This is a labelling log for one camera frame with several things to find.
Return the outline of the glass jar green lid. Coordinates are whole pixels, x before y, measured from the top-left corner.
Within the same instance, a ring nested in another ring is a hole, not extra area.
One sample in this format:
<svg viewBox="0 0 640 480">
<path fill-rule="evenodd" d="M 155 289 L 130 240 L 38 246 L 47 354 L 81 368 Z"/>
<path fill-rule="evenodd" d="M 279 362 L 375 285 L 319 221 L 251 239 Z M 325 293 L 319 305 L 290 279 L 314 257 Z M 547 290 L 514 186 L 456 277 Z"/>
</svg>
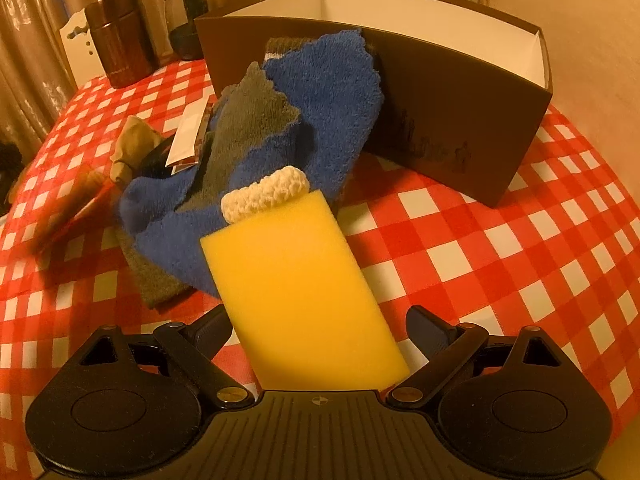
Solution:
<svg viewBox="0 0 640 480">
<path fill-rule="evenodd" d="M 164 0 L 168 39 L 179 58 L 194 61 L 204 56 L 194 20 L 225 3 L 226 0 Z"/>
</svg>

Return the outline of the dark brown cylindrical canister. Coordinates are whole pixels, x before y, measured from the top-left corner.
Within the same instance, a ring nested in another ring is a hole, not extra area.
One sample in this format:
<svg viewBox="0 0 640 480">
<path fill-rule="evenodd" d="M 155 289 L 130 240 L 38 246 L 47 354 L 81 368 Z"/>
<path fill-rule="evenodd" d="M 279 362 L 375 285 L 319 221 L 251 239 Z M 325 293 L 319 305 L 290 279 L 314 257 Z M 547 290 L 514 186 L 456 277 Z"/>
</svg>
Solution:
<svg viewBox="0 0 640 480">
<path fill-rule="evenodd" d="M 141 0 L 96 0 L 85 14 L 113 88 L 128 87 L 155 72 L 158 62 Z"/>
</svg>

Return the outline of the white crocheted item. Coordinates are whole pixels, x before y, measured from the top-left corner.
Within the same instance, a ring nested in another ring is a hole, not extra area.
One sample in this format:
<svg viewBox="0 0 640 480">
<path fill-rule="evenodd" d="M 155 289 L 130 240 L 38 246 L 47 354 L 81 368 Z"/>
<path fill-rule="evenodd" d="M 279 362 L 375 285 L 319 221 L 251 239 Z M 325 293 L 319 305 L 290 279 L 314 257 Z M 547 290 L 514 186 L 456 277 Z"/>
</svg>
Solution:
<svg viewBox="0 0 640 480">
<path fill-rule="evenodd" d="M 293 166 L 285 166 L 257 182 L 224 194 L 220 209 L 224 220 L 228 224 L 235 224 L 308 192 L 306 174 Z"/>
</svg>

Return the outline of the beige crumpled cloth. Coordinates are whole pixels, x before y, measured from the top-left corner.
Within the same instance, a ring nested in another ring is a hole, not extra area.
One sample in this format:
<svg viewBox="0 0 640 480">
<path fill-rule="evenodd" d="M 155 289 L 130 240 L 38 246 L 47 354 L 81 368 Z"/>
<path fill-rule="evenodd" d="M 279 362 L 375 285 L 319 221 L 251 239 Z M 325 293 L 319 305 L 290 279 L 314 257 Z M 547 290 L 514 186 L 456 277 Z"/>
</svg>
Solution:
<svg viewBox="0 0 640 480">
<path fill-rule="evenodd" d="M 111 154 L 110 178 L 120 188 L 134 180 L 143 159 L 157 148 L 164 138 L 137 116 L 129 116 L 116 140 Z"/>
</svg>

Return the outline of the beige curtain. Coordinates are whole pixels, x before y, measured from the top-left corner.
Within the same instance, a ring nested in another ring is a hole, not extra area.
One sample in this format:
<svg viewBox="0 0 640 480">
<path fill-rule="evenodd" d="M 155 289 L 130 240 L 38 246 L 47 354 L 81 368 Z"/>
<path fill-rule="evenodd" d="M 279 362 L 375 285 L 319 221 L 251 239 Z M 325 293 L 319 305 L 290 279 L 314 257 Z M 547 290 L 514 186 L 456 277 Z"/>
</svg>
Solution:
<svg viewBox="0 0 640 480">
<path fill-rule="evenodd" d="M 1 0 L 1 142 L 31 160 L 77 86 L 58 31 L 96 0 Z M 154 51 L 172 49 L 163 0 L 142 0 Z"/>
</svg>

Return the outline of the grey fluffy cloth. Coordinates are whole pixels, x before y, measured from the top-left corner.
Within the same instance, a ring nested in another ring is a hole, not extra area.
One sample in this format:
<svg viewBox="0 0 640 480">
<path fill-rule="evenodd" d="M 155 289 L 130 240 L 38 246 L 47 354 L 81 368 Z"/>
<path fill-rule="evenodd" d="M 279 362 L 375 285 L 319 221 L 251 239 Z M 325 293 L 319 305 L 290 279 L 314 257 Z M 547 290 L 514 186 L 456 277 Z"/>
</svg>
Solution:
<svg viewBox="0 0 640 480">
<path fill-rule="evenodd" d="M 285 132 L 295 124 L 300 111 L 256 63 L 250 64 L 243 79 L 224 90 L 216 115 L 216 125 L 206 139 L 204 160 L 177 207 L 179 212 L 201 209 L 215 203 L 226 192 L 233 171 L 252 148 L 268 136 Z"/>
</svg>

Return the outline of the red white checkered tablecloth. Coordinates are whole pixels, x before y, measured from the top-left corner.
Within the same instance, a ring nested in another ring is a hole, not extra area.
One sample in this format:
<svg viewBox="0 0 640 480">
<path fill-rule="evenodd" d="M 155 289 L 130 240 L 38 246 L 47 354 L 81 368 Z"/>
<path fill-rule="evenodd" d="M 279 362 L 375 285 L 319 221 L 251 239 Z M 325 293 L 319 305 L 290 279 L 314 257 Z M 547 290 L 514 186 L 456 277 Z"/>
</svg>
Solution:
<svg viewBox="0 0 640 480">
<path fill-rule="evenodd" d="M 212 90 L 203 62 L 177 63 L 126 89 L 103 78 L 62 111 L 1 226 L 1 474 L 40 463 L 24 417 L 32 399 L 99 326 L 149 333 L 215 305 L 189 292 L 153 310 L 96 200 L 48 252 L 21 255 L 44 210 L 83 169 L 107 171 L 130 116 L 170 133 Z M 608 404 L 621 432 L 639 411 L 639 209 L 613 170 L 558 111 L 548 110 L 500 205 L 488 208 L 414 171 L 360 157 L 337 220 L 402 351 L 414 304 L 493 334 L 541 326 Z"/>
</svg>

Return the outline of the brown cardboard box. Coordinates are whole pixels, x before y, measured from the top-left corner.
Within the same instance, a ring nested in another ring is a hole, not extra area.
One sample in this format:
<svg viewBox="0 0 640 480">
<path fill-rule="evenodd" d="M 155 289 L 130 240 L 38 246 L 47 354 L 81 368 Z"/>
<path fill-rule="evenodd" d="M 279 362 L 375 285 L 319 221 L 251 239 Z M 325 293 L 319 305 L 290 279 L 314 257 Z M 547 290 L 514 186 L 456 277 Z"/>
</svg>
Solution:
<svg viewBox="0 0 640 480">
<path fill-rule="evenodd" d="M 541 28 L 468 0 L 242 0 L 195 25 L 216 89 L 272 38 L 359 29 L 385 96 L 367 150 L 489 207 L 553 93 Z"/>
</svg>

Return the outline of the yellow sponge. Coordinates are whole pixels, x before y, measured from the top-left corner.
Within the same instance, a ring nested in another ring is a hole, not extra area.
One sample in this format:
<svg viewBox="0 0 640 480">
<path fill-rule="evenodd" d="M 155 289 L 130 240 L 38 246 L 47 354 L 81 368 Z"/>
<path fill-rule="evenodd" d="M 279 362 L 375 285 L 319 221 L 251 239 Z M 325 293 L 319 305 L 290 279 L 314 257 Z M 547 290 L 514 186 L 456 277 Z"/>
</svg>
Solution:
<svg viewBox="0 0 640 480">
<path fill-rule="evenodd" d="M 265 390 L 385 390 L 409 367 L 323 194 L 201 240 Z"/>
</svg>

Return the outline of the white paper packet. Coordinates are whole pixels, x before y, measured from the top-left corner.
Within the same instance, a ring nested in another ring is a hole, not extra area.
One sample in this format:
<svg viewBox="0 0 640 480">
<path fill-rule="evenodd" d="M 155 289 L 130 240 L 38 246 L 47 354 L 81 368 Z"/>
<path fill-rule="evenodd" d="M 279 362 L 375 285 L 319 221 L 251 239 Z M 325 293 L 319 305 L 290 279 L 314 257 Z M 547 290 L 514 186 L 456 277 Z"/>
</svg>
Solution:
<svg viewBox="0 0 640 480">
<path fill-rule="evenodd" d="M 202 125 L 205 124 L 205 113 L 209 104 L 209 96 L 203 96 L 186 106 L 178 123 L 178 128 L 172 139 L 166 167 L 182 164 L 194 159 L 196 144 Z"/>
</svg>

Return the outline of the blue fluffy towel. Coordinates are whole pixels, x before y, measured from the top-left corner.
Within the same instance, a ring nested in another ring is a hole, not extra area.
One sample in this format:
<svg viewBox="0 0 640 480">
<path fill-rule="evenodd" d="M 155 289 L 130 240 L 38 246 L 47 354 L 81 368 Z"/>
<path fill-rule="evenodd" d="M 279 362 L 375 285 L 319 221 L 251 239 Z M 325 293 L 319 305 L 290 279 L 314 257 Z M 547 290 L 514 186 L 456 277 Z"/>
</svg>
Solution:
<svg viewBox="0 0 640 480">
<path fill-rule="evenodd" d="M 312 190 L 321 191 L 333 204 L 383 104 L 372 55 L 356 30 L 316 40 L 272 38 L 267 54 L 265 62 L 256 63 L 300 116 L 285 132 L 268 136 L 248 152 L 224 194 L 293 166 L 306 174 Z M 119 201 L 118 240 L 142 300 L 151 308 L 190 287 L 216 295 L 200 240 L 226 226 L 220 209 L 224 194 L 201 209 L 179 212 L 177 207 L 204 160 L 205 142 L 216 125 L 223 93 L 213 107 L 198 163 L 163 179 L 137 177 Z"/>
</svg>

